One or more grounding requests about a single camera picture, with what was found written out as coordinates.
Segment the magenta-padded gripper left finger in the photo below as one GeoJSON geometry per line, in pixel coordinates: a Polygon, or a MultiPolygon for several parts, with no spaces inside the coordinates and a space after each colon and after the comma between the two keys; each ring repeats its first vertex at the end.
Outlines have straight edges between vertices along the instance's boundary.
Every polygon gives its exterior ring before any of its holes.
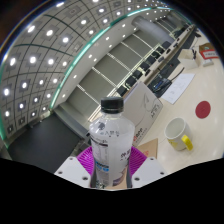
{"type": "Polygon", "coordinates": [[[68,157],[55,171],[55,175],[84,188],[91,186],[94,174],[94,158],[92,148],[88,147],[78,156],[68,157]]]}

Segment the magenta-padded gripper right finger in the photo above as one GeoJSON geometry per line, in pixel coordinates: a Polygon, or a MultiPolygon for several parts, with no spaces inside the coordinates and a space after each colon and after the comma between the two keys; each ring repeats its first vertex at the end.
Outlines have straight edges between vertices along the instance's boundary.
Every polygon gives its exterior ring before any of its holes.
{"type": "Polygon", "coordinates": [[[131,148],[127,170],[127,187],[140,188],[167,175],[155,157],[147,157],[137,148],[131,148]]]}

